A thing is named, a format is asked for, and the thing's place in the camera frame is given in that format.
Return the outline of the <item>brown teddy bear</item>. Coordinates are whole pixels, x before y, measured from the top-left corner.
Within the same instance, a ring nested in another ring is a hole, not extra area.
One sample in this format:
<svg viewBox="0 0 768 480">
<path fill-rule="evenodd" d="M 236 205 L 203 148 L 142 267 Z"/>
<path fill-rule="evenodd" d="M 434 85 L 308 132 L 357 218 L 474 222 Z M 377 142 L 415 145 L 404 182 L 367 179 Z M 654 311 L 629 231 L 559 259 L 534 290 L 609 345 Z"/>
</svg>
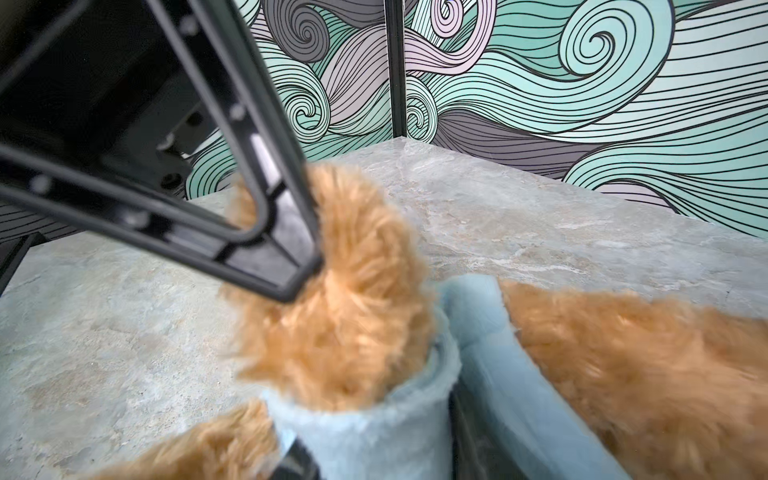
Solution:
<svg viewBox="0 0 768 480">
<path fill-rule="evenodd" d="M 326 257 L 320 272 L 290 304 L 222 289 L 238 315 L 239 377 L 258 397 L 101 478 L 269 479 L 280 453 L 264 389 L 314 412 L 351 412 L 426 368 L 438 293 L 410 226 L 353 170 L 313 165 L 308 176 Z M 524 352 L 624 469 L 622 479 L 766 477 L 765 320 L 496 279 Z"/>
</svg>

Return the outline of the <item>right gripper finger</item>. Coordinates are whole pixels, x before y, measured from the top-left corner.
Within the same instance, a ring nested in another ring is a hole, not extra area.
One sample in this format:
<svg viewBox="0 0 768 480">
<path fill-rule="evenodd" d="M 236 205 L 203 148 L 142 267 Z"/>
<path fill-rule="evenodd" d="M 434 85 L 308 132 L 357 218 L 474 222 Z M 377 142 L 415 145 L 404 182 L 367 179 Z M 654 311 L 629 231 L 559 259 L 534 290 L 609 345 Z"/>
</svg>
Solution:
<svg viewBox="0 0 768 480">
<path fill-rule="evenodd" d="M 270 480 L 320 480 L 320 471 L 310 452 L 296 436 L 278 440 L 280 458 Z"/>
</svg>

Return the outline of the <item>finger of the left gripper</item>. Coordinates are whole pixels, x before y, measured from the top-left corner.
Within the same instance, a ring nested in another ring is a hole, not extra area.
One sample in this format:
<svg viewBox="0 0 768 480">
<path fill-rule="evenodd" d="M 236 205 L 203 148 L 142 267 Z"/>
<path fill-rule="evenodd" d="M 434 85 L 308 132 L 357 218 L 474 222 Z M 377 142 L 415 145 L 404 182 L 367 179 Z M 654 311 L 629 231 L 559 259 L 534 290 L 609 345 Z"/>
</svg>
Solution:
<svg viewBox="0 0 768 480">
<path fill-rule="evenodd" d="M 246 227 L 169 222 L 162 255 L 273 300 L 293 301 L 321 266 L 306 160 L 269 71 L 230 1 L 148 4 L 225 138 L 256 208 Z"/>
</svg>

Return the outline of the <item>light blue fleece hoodie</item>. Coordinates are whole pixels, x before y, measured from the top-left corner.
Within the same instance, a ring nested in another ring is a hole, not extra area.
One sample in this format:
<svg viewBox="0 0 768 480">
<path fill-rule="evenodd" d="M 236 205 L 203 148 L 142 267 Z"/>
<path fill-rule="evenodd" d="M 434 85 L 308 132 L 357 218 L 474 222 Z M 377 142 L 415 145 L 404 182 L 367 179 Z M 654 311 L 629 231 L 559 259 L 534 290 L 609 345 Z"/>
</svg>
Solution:
<svg viewBox="0 0 768 480">
<path fill-rule="evenodd" d="M 370 408 L 314 412 L 262 391 L 280 446 L 323 479 L 622 479 L 624 469 L 524 352 L 500 284 L 437 284 L 426 368 Z"/>
</svg>

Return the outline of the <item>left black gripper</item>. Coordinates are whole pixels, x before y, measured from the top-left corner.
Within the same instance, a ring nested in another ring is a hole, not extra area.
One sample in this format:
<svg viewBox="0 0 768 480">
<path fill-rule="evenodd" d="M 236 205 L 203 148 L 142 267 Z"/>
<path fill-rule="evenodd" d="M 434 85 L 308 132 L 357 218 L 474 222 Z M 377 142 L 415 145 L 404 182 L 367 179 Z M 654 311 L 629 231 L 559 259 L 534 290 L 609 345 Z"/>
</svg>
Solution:
<svg viewBox="0 0 768 480">
<path fill-rule="evenodd" d="M 2 3 L 1 139 L 13 144 L 1 147 L 2 200 L 291 302 L 300 263 L 272 232 L 286 189 L 275 170 L 258 203 L 264 224 L 251 232 L 83 171 L 181 197 L 190 155 L 212 129 L 145 2 Z"/>
</svg>

